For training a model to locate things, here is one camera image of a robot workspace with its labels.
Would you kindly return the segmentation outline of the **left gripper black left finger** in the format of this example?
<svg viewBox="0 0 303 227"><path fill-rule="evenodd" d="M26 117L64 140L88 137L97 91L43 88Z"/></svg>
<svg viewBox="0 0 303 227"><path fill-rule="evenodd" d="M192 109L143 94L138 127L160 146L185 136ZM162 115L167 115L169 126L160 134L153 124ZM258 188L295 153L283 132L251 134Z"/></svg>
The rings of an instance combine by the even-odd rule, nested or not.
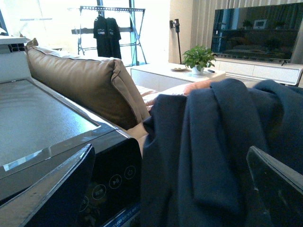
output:
<svg viewBox="0 0 303 227"><path fill-rule="evenodd" d="M0 207L2 227L73 227L91 179L95 150L87 144Z"/></svg>

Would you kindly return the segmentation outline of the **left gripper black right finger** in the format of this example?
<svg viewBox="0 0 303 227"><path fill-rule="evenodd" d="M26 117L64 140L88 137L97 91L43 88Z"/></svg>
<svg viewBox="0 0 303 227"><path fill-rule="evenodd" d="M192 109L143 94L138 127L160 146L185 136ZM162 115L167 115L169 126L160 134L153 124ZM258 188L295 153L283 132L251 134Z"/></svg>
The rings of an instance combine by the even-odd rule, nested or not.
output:
<svg viewBox="0 0 303 227"><path fill-rule="evenodd" d="M303 225L303 175L252 146L246 157L257 190L272 227Z"/></svg>

